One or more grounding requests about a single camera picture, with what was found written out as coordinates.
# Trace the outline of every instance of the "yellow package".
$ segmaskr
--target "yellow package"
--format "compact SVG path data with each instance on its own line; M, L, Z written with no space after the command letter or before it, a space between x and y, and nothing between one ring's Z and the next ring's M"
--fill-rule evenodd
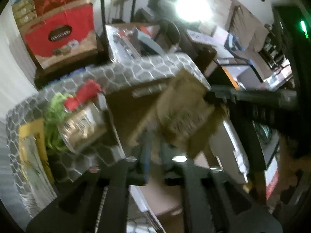
M18 146L20 149L22 149L21 143L23 139L30 135L33 135L36 139L36 146L38 149L39 157L42 162L45 174L48 177L49 182L53 184L54 178L51 172L51 168L49 166L48 156L46 153L45 137L44 137L44 123L43 123L42 118L35 120L31 123L24 124L19 127ZM23 157L20 157L20 158L21 158L21 163L27 161L27 159Z

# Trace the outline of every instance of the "gray tablecloth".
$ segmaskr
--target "gray tablecloth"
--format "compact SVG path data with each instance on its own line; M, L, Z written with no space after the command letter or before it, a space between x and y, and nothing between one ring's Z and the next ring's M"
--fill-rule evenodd
M10 149L10 164L19 193L27 195L31 191L21 174L21 161L18 152L18 128L27 122L42 117L48 102L55 93L74 94L86 80L93 78L101 84L106 94L109 94L139 83L175 76L181 68L188 70L209 87L206 79L193 61L186 54L177 53L97 67L52 84L16 105L7 113L6 132L7 145ZM107 148L107 150L98 150L98 148L103 146L96 143L85 149L80 155L58 152L55 156L50 157L49 164L55 180L58 183L72 182L89 167L98 165L98 162L105 162L107 165L113 164L118 160L118 157L121 158L124 155L119 145Z

